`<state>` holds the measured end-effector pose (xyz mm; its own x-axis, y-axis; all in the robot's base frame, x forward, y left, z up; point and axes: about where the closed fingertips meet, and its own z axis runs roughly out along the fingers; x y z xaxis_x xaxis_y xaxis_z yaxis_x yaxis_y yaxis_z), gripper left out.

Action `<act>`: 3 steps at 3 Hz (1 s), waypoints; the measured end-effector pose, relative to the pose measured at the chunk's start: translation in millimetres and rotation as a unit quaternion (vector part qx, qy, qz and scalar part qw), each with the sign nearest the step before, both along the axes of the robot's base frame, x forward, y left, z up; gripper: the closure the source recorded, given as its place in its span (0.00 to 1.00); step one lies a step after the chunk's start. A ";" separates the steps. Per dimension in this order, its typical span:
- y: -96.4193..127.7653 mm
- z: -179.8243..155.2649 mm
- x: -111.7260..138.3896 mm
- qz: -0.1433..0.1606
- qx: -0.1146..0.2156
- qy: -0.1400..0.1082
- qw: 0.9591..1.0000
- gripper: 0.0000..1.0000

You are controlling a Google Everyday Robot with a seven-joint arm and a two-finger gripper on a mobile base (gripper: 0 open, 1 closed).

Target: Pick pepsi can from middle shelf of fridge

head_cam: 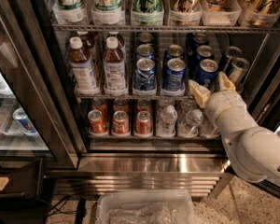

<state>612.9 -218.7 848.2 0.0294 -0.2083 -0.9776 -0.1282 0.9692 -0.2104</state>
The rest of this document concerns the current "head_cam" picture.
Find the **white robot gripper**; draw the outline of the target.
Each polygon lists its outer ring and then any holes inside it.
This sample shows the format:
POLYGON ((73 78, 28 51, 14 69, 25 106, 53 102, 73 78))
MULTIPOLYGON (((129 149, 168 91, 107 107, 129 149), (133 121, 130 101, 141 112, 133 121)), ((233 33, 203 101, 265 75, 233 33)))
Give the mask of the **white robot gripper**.
POLYGON ((235 85, 224 72, 218 73, 218 84, 221 91, 210 96, 210 90, 190 80, 189 91, 198 106, 205 108, 206 116, 219 129, 221 137, 237 139, 244 131, 258 124, 248 113, 245 101, 235 92, 235 85))

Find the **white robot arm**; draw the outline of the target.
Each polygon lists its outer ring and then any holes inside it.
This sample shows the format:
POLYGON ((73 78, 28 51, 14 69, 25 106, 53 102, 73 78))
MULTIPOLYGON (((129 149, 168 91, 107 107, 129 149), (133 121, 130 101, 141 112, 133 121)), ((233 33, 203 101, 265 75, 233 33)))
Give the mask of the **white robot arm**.
POLYGON ((269 179, 280 187, 280 136, 256 123, 224 73, 218 79, 216 92, 192 79, 189 92, 218 128, 233 171, 247 182, 269 179))

